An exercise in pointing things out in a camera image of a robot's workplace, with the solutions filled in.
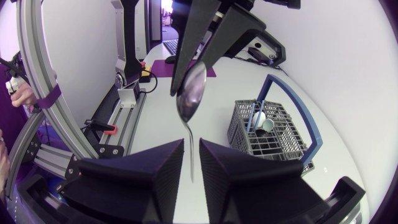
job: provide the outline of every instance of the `human hand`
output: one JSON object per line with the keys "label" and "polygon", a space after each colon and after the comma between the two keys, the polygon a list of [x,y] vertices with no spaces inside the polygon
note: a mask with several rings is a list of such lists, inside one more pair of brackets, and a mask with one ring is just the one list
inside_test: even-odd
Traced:
{"label": "human hand", "polygon": [[10,159],[6,144],[2,140],[2,131],[0,129],[0,199],[4,201],[4,186],[10,174]]}
{"label": "human hand", "polygon": [[24,82],[19,89],[11,95],[11,101],[13,106],[19,107],[20,105],[31,106],[37,102],[37,99],[30,85]]}

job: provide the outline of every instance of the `blue metal frame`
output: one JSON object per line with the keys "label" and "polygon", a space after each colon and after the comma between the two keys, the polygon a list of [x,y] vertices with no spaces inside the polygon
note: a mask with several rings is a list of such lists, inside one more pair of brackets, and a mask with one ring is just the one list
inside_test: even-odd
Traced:
{"label": "blue metal frame", "polygon": [[266,81],[261,88],[260,94],[257,97],[257,101],[265,100],[272,82],[278,84],[293,101],[294,105],[297,107],[298,111],[301,114],[301,117],[304,120],[308,132],[310,133],[312,143],[307,151],[304,153],[303,157],[300,159],[304,163],[304,166],[306,166],[312,160],[312,158],[315,156],[315,154],[318,152],[319,148],[321,148],[323,144],[317,124],[315,124],[311,113],[309,112],[303,101],[300,99],[300,97],[296,94],[296,92],[294,92],[293,89],[288,86],[288,84],[283,82],[275,75],[268,74]]}

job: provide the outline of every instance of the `dish rack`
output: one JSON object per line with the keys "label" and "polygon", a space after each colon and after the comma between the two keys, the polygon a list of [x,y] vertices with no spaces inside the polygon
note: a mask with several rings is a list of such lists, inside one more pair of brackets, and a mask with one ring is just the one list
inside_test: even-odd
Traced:
{"label": "dish rack", "polygon": [[[272,82],[275,82],[285,90],[295,103],[310,133],[312,139],[310,147],[307,147],[303,142],[292,118],[280,103],[264,102],[262,112],[274,122],[274,129],[268,132],[266,136],[257,137],[252,124],[250,124],[249,131],[246,131],[252,104],[254,103],[253,114],[260,111],[261,101],[265,99]],[[268,75],[256,100],[235,101],[227,136],[233,149],[256,157],[278,161],[300,159],[304,163],[302,175],[315,168],[312,158],[323,144],[318,128],[307,107],[286,83],[274,75]]]}

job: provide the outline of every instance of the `white cup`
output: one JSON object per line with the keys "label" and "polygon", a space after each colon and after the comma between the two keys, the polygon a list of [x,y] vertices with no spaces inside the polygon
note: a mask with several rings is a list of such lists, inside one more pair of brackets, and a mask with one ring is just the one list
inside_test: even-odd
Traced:
{"label": "white cup", "polygon": [[[259,116],[259,112],[255,113],[253,116],[253,119],[251,120],[251,124],[254,127],[256,125],[257,117]],[[261,112],[260,115],[260,120],[257,123],[257,128],[261,128],[262,123],[266,120],[266,114],[264,112]]]}
{"label": "white cup", "polygon": [[273,120],[271,120],[271,119],[266,119],[263,123],[262,123],[262,128],[264,129],[264,130],[266,130],[267,132],[270,132],[270,131],[272,131],[273,129],[274,129],[274,126],[275,126],[275,124],[274,124],[274,121]]}

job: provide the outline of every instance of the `white wall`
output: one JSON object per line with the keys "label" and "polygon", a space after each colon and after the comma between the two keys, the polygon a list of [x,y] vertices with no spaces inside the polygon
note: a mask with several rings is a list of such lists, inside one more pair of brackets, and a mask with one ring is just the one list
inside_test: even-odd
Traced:
{"label": "white wall", "polygon": [[4,60],[11,60],[19,51],[16,4],[6,1],[0,11],[0,52]]}
{"label": "white wall", "polygon": [[398,164],[398,47],[382,7],[373,0],[302,0],[293,10],[256,1],[251,12],[285,45],[281,67],[346,143],[372,217]]}
{"label": "white wall", "polygon": [[[78,125],[90,119],[114,83],[117,58],[114,8],[110,0],[45,0],[43,23],[57,81]],[[136,57],[146,56],[144,0],[136,6]],[[19,51],[16,4],[0,12],[0,52]]]}
{"label": "white wall", "polygon": [[145,36],[145,0],[139,0],[136,5],[136,22],[134,23],[136,35],[136,57],[144,59],[147,56],[146,36]]}
{"label": "white wall", "polygon": [[162,22],[160,20],[160,8],[161,1],[160,0],[150,0],[151,1],[151,27],[152,27],[152,40],[162,40],[161,32],[162,32]]}

